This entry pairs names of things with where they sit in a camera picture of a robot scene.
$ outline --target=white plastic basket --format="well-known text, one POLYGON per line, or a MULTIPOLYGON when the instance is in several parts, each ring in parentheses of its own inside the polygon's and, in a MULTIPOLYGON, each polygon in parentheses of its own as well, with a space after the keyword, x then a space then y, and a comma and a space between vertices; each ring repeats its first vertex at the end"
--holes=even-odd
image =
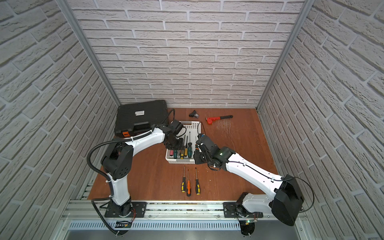
POLYGON ((166 160, 169 163, 177 163, 177 164, 195 164, 195 159, 193 158, 193 153, 195 152, 195 143, 197 139, 197 135, 199 132, 201 132, 201 124, 199 125, 199 121, 180 121, 184 127, 187 129, 185 132, 185 135, 180 136, 184 140, 184 146, 185 146, 185 139, 188 136, 188 142, 192 143, 192 157, 188 158, 184 157, 184 159, 180 158, 180 151, 177 153, 177 158, 175 159, 173 156, 170 156, 170 150, 167 149, 166 152, 166 160))

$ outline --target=black toolbox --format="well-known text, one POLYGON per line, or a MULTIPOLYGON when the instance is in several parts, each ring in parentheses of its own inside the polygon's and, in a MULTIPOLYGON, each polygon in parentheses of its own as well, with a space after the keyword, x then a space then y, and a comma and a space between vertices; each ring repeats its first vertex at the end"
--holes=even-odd
POLYGON ((116 116, 115 135, 125 138, 147 132, 154 125, 161 124, 167 115, 165 100, 121 105, 116 116))

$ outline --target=red pipe wrench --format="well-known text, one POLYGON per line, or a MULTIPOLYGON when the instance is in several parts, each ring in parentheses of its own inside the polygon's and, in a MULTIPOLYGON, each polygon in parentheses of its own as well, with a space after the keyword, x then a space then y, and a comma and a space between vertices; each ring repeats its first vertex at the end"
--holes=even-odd
POLYGON ((228 115, 228 116, 221 116, 221 117, 211 117, 211 118, 205 118, 205 120, 208 122, 209 125, 211 125, 214 121, 225 119, 225 118, 233 118, 233 116, 228 115))

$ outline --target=label on toolbox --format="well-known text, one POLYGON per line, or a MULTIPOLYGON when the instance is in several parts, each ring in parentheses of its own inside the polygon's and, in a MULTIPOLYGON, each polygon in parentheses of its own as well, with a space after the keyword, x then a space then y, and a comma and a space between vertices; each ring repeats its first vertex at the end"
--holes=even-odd
POLYGON ((137 112, 135 112, 135 115, 136 116, 144 115, 144 111, 137 111, 137 112))

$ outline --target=brick wall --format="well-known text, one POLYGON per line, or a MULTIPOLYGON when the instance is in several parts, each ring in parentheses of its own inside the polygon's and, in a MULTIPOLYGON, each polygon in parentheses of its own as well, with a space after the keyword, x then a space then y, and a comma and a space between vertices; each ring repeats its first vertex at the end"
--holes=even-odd
POLYGON ((122 103, 254 108, 303 1, 69 4, 122 103))
POLYGON ((316 238, 384 238, 383 13, 381 0, 316 0, 259 109, 279 173, 315 191, 316 238))
POLYGON ((48 239, 117 108, 55 1, 0 2, 0 239, 48 239))

